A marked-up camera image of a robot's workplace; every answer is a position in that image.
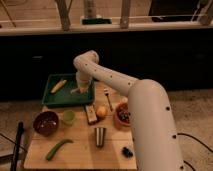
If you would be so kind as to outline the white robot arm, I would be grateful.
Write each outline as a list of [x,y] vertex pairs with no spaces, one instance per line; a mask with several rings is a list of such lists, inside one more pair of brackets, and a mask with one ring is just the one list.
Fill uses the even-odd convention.
[[93,50],[75,57],[73,64],[78,87],[95,78],[128,98],[138,171],[185,171],[170,101],[161,84],[102,67]]

